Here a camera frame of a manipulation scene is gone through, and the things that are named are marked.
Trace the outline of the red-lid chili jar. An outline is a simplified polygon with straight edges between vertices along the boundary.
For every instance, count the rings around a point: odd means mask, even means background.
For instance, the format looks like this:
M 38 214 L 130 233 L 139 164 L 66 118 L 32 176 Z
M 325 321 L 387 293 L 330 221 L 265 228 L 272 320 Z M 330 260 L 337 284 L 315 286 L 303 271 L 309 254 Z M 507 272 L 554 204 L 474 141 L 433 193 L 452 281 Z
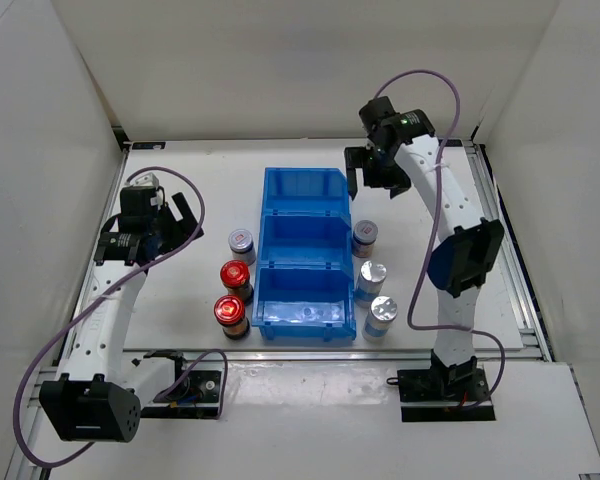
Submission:
M 226 262 L 220 269 L 220 279 L 229 295 L 240 298 L 245 305 L 253 300 L 254 290 L 248 265 L 241 260 Z
M 214 305 L 214 316 L 224 335 L 231 340 L 239 340 L 250 331 L 244 302 L 235 295 L 220 297 Z

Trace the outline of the silver-lid spice bottle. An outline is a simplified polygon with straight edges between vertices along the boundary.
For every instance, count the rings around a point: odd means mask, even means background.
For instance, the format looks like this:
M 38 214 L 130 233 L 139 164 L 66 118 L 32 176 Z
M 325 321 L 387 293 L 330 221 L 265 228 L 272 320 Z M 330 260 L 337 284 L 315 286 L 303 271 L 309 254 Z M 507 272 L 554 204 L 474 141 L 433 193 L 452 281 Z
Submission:
M 362 308 L 369 307 L 379 296 L 386 277 L 387 269 L 383 264 L 365 261 L 361 265 L 354 290 L 355 303 Z
M 398 314 L 397 303 L 389 296 L 379 295 L 370 304 L 362 329 L 370 342 L 382 341 Z

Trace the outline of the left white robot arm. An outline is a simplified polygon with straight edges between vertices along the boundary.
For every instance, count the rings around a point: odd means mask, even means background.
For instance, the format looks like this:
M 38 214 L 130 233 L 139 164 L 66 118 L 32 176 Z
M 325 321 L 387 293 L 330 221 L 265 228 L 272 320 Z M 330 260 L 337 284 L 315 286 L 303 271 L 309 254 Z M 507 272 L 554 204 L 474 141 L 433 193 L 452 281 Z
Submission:
M 131 441 L 141 413 L 160 393 L 186 395 L 190 377 L 174 353 L 129 364 L 123 350 L 146 265 L 183 245 L 197 221 L 183 194 L 165 196 L 144 174 L 122 188 L 120 211 L 103 226 L 90 282 L 95 310 L 79 325 L 58 379 L 42 384 L 39 401 L 63 441 Z

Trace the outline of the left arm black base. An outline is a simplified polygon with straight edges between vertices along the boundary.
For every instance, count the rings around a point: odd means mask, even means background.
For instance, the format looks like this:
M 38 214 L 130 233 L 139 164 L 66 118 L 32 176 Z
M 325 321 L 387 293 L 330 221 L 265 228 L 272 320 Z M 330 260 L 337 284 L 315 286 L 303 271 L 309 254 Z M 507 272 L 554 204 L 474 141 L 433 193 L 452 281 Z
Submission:
M 211 349 L 194 360 L 176 350 L 153 350 L 132 361 L 129 390 L 142 419 L 218 420 L 224 409 L 228 358 Z

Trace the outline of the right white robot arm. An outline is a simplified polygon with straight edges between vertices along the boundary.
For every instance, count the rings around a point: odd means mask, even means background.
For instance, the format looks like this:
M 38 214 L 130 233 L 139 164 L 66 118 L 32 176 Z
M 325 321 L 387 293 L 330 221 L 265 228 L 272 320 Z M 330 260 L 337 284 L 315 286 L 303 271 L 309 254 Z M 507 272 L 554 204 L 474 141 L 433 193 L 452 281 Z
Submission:
M 367 144 L 344 151 L 348 193 L 360 185 L 382 188 L 396 197 L 415 188 L 433 220 L 423 267 L 416 284 L 430 281 L 438 314 L 431 326 L 436 340 L 426 388 L 435 398 L 467 396 L 478 381 L 473 338 L 475 310 L 493 269 L 504 228 L 471 204 L 443 162 L 444 143 L 421 110 L 398 113 L 387 98 L 359 111 Z

